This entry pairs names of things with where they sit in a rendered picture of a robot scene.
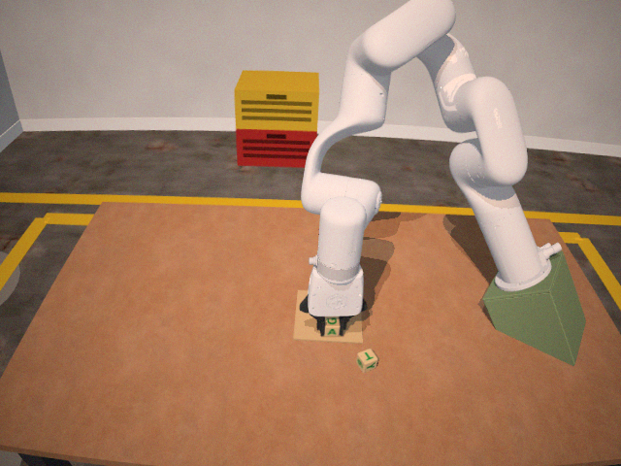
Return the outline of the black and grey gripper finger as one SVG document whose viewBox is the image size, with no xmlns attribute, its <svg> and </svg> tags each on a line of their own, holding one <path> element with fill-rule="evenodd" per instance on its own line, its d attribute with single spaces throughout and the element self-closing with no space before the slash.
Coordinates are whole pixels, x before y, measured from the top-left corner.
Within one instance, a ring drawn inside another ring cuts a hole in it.
<svg viewBox="0 0 621 466">
<path fill-rule="evenodd" d="M 367 309 L 368 309 L 367 303 L 366 303 L 366 301 L 363 298 L 363 304 L 362 304 L 361 312 L 366 311 Z M 349 319 L 352 318 L 352 317 L 353 316 L 339 316 L 339 320 L 340 320 L 340 334 L 339 335 L 340 336 L 343 335 L 343 331 L 346 329 L 346 324 L 349 322 Z M 344 329 L 343 329 L 343 327 L 344 327 Z"/>
<path fill-rule="evenodd" d="M 308 308 L 308 297 L 309 295 L 306 296 L 306 298 L 301 302 L 300 306 L 300 311 L 304 312 L 306 314 L 309 314 L 309 308 Z M 325 316 L 312 316 L 316 319 L 317 324 L 317 330 L 320 330 L 320 336 L 324 336 L 324 332 L 325 332 Z"/>
</svg>

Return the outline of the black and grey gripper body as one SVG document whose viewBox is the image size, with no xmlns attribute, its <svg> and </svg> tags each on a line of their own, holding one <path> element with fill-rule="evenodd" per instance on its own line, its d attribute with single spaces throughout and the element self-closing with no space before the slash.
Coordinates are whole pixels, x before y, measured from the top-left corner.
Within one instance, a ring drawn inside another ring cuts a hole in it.
<svg viewBox="0 0 621 466">
<path fill-rule="evenodd" d="M 313 266 L 308 289 L 309 313 L 312 316 L 356 316 L 362 310 L 363 290 L 361 266 L 357 275 L 347 281 L 329 280 Z"/>
</svg>

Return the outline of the tan flat mat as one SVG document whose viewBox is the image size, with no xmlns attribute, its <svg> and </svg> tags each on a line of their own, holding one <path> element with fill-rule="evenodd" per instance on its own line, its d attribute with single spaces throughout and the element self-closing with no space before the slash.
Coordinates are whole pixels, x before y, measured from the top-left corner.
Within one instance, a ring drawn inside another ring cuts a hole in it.
<svg viewBox="0 0 621 466">
<path fill-rule="evenodd" d="M 300 311 L 299 304 L 307 295 L 307 290 L 298 290 L 293 340 L 363 344 L 362 313 L 350 319 L 342 336 L 320 336 L 320 330 L 316 327 L 316 319 Z"/>
</svg>

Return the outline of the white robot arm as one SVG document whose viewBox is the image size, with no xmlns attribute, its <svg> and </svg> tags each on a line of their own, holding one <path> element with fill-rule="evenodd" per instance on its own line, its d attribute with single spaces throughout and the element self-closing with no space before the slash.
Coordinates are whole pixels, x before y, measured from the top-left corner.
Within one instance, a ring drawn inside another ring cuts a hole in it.
<svg viewBox="0 0 621 466">
<path fill-rule="evenodd" d="M 551 271 L 549 256 L 562 250 L 559 243 L 536 245 L 511 186 L 528 166 L 513 96 L 496 78 L 474 80 L 466 49 L 448 33 L 455 19 L 451 0 L 409 0 L 347 52 L 339 112 L 310 147 L 301 190 L 304 209 L 320 215 L 318 251 L 309 265 L 329 280 L 357 275 L 364 231 L 382 193 L 372 181 L 320 173 L 323 157 L 337 141 L 384 124 L 391 73 L 415 57 L 430 74 L 445 125 L 457 133 L 476 132 L 478 139 L 454 148 L 449 168 L 498 268 L 496 286 L 518 291 L 541 282 Z"/>
</svg>

